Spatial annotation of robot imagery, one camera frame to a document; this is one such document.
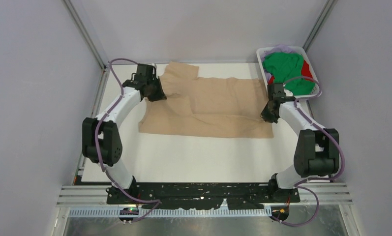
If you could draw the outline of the beige t shirt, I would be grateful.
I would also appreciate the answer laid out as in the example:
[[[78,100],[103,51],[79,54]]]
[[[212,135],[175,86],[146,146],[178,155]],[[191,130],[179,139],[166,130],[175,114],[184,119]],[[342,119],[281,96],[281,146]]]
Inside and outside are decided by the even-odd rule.
[[[214,138],[273,138],[261,112],[268,98],[262,80],[204,78],[199,67],[170,62],[160,77],[165,100],[146,102],[139,132]]]

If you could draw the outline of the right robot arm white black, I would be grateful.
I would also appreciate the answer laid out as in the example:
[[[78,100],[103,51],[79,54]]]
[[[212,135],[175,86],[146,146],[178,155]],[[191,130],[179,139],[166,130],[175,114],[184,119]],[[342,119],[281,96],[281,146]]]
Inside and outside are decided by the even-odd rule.
[[[297,135],[293,164],[272,175],[268,182],[268,196],[275,202],[287,199],[295,188],[309,180],[328,180],[341,168],[339,133],[317,123],[302,108],[299,100],[289,96],[283,83],[267,87],[268,102],[261,118],[268,123],[284,120]]]

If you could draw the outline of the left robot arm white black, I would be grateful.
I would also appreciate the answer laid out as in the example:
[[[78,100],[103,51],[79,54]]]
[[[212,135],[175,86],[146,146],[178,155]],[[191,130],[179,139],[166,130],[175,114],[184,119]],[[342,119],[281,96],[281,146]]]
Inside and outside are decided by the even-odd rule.
[[[117,98],[96,117],[82,122],[82,155],[99,165],[125,203],[158,204],[159,200],[137,198],[136,179],[121,163],[123,147],[119,132],[129,113],[144,99],[150,102],[166,99],[157,66],[139,63],[130,79],[124,82],[115,79],[120,86]]]

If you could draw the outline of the green t shirt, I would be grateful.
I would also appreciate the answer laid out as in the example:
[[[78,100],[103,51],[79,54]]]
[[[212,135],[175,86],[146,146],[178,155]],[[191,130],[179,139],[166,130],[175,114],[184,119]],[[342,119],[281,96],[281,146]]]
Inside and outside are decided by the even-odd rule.
[[[273,83],[284,83],[293,95],[309,95],[315,83],[312,78],[301,75],[304,60],[297,53],[272,53],[265,57],[262,66],[275,76]]]

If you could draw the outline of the red t shirt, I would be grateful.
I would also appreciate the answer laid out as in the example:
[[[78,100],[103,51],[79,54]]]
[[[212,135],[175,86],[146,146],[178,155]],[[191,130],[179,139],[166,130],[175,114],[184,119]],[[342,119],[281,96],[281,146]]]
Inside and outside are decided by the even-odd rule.
[[[313,75],[310,71],[310,66],[307,63],[306,60],[303,61],[303,66],[301,69],[301,75],[306,76],[306,77],[310,77],[313,78]],[[272,84],[275,81],[275,76],[273,74],[271,74],[271,76],[268,78],[268,84]]]

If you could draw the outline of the white plastic basket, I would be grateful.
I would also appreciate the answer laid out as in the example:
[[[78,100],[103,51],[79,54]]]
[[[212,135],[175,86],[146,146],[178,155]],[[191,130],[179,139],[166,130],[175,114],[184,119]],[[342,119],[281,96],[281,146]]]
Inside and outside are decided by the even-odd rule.
[[[268,84],[267,79],[266,79],[266,77],[265,77],[265,73],[264,73],[264,70],[263,70],[263,66],[262,66],[262,64],[261,64],[260,56],[263,55],[263,53],[264,53],[265,50],[269,50],[269,49],[271,49],[272,47],[260,48],[260,49],[257,49],[257,51],[256,51],[258,63],[259,63],[259,65],[260,65],[260,69],[262,70],[262,76],[263,76],[263,79],[265,80],[265,83],[266,83],[267,85],[269,85],[269,84]],[[287,91],[289,92],[290,95],[293,95],[293,96],[296,97],[296,98],[309,99],[309,98],[314,97],[314,96],[319,96],[320,93],[321,93],[321,91],[320,91],[320,87],[319,87],[319,85],[318,85],[317,76],[316,76],[315,73],[314,73],[314,70],[313,70],[313,68],[312,68],[312,66],[311,66],[311,63],[310,63],[310,61],[309,61],[309,59],[308,59],[308,57],[307,57],[307,54],[306,54],[305,50],[304,50],[303,48],[297,47],[297,46],[289,46],[289,47],[292,48],[293,50],[295,50],[297,54],[301,54],[301,55],[303,56],[303,58],[309,63],[309,65],[310,65],[310,67],[311,67],[311,73],[312,73],[312,75],[313,75],[312,81],[315,83],[315,86],[314,86],[312,92],[311,92],[309,95],[293,95],[289,90],[287,90],[287,89],[285,88],[285,84],[283,83],[283,84],[284,84],[284,89],[287,90]]]

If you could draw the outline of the lavender t shirt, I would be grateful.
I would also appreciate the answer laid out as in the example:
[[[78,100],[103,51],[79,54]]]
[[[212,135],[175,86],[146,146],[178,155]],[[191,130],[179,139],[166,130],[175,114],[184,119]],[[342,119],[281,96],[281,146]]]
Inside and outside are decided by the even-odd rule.
[[[269,50],[265,50],[264,53],[263,53],[263,55],[260,56],[261,64],[263,64],[263,62],[265,61],[265,57],[266,57],[267,55],[272,54],[272,53],[288,53],[288,54],[293,54],[293,53],[296,53],[296,51],[293,50],[292,48],[290,48],[289,46],[283,45],[283,44],[274,46],[274,47],[272,47],[272,48],[269,49]],[[266,79],[267,79],[267,82],[270,82],[270,81],[271,81],[271,73],[269,73],[269,72],[265,69],[265,66],[264,66],[264,65],[263,65],[263,70],[264,70],[264,73],[265,73],[265,77],[266,77]]]

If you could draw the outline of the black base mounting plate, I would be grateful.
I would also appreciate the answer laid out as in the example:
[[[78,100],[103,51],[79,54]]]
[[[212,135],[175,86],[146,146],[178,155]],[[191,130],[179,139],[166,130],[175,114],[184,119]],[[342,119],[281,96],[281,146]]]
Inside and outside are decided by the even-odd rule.
[[[295,189],[278,189],[275,183],[133,183],[126,192],[132,200],[116,187],[106,188],[107,204],[140,204],[151,209],[156,200],[159,209],[218,209],[226,203],[229,209],[260,209],[263,204],[298,203],[299,192]]]

